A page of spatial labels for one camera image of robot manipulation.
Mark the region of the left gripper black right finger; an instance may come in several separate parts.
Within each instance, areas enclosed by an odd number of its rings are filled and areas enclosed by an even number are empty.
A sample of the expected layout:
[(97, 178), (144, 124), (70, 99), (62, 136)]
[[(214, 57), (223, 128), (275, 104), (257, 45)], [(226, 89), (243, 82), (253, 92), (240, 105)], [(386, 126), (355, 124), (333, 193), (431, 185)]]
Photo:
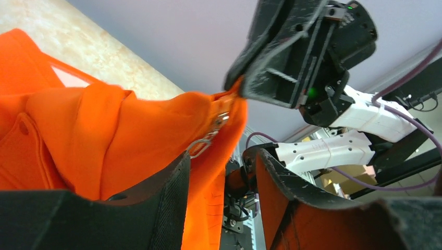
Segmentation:
[(358, 203), (287, 170), (249, 148), (267, 249), (441, 249), (441, 198), (385, 197)]

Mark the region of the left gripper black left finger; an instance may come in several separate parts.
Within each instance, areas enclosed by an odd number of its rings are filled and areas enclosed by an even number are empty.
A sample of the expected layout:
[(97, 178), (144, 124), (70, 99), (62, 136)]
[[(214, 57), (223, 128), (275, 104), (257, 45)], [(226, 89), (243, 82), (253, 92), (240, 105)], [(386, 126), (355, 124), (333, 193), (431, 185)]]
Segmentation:
[(190, 155), (106, 201), (67, 190), (1, 192), (1, 249), (180, 249)]

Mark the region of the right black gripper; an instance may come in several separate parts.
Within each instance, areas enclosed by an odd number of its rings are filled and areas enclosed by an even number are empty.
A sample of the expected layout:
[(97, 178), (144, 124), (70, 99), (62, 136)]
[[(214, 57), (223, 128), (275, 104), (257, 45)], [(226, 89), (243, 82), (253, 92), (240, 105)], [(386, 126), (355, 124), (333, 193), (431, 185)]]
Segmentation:
[(245, 74), (243, 98), (297, 108), (308, 124), (331, 127), (354, 102), (344, 92), (349, 70), (374, 53), (376, 40), (358, 1), (258, 1), (224, 89)]

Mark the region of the orange jacket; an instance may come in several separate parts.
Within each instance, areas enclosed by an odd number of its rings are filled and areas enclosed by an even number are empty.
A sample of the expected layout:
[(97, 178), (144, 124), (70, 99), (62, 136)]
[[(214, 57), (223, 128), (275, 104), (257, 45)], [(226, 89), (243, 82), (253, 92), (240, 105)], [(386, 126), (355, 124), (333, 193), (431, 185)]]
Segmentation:
[(219, 249), (225, 165), (246, 116), (235, 90), (145, 101), (43, 53), (22, 30), (1, 35), (1, 190), (104, 200), (215, 132), (191, 162), (182, 249)]

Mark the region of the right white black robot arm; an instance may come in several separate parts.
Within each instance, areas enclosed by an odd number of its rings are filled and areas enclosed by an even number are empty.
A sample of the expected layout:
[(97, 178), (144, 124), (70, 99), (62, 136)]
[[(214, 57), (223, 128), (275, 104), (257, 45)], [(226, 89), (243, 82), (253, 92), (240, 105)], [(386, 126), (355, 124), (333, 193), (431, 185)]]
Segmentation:
[(230, 67), (225, 89), (298, 110), (304, 121), (346, 132), (298, 143), (266, 143), (243, 153), (245, 186), (258, 150), (267, 151), (285, 173), (341, 165), (379, 169), (405, 161), (432, 132), (400, 103), (348, 85), (349, 70), (376, 49), (378, 33), (357, 1), (258, 1), (248, 42)]

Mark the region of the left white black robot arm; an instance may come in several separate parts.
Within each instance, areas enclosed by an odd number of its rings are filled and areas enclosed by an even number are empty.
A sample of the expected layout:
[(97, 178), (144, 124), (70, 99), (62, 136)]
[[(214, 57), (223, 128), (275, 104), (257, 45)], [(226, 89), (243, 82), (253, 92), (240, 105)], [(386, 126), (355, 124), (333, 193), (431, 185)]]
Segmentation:
[[(425, 139), (397, 144), (351, 131), (302, 143), (263, 144), (228, 176), (232, 194), (258, 190), (268, 249), (441, 249), (441, 197), (387, 197), (358, 204), (297, 171), (389, 163)], [(181, 249), (190, 173), (182, 153), (169, 166), (104, 202), (66, 190), (1, 192), (1, 249)]]

